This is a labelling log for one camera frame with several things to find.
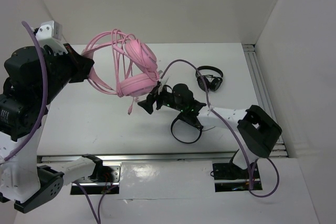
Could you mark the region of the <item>pink headphones with cable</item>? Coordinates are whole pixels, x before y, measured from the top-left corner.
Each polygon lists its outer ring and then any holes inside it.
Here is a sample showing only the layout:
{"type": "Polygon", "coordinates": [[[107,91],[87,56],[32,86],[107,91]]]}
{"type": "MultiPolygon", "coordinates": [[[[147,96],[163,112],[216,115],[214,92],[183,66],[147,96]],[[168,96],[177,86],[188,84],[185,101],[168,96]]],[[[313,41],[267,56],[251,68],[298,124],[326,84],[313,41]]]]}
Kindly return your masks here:
{"type": "Polygon", "coordinates": [[[109,86],[91,68],[89,84],[101,93],[116,95],[120,98],[138,97],[150,93],[160,81],[157,58],[147,44],[134,34],[123,33],[119,29],[105,31],[96,35],[86,45],[81,55],[93,59],[94,53],[102,48],[111,47],[114,65],[115,87],[109,86]]]}

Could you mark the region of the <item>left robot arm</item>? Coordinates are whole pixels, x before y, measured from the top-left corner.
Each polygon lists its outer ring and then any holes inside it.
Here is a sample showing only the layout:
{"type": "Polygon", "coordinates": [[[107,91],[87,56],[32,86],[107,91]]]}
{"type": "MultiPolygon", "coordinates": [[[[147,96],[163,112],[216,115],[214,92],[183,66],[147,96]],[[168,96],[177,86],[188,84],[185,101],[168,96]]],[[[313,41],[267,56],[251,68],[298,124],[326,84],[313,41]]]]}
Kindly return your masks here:
{"type": "Polygon", "coordinates": [[[1,94],[1,202],[12,201],[24,214],[54,199],[63,186],[82,177],[99,181],[102,160],[86,154],[60,168],[37,164],[43,119],[68,83],[87,79],[92,59],[69,44],[55,54],[49,46],[17,49],[4,63],[8,73],[1,94]]]}

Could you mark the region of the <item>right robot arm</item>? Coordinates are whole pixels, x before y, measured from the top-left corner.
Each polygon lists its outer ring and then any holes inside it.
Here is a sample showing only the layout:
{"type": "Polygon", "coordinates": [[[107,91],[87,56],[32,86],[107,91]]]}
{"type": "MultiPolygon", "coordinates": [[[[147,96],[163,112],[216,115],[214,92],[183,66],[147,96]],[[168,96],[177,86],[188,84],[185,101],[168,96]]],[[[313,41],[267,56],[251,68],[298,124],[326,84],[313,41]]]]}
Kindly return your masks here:
{"type": "Polygon", "coordinates": [[[229,165],[235,178],[242,177],[249,165],[259,158],[269,157],[282,134],[281,127],[259,106],[248,109],[210,107],[197,101],[186,84],[176,84],[172,91],[167,86],[157,85],[138,102],[148,114],[161,107],[177,110],[177,119],[202,131],[204,127],[221,127],[233,131],[239,140],[239,150],[229,165]]]}

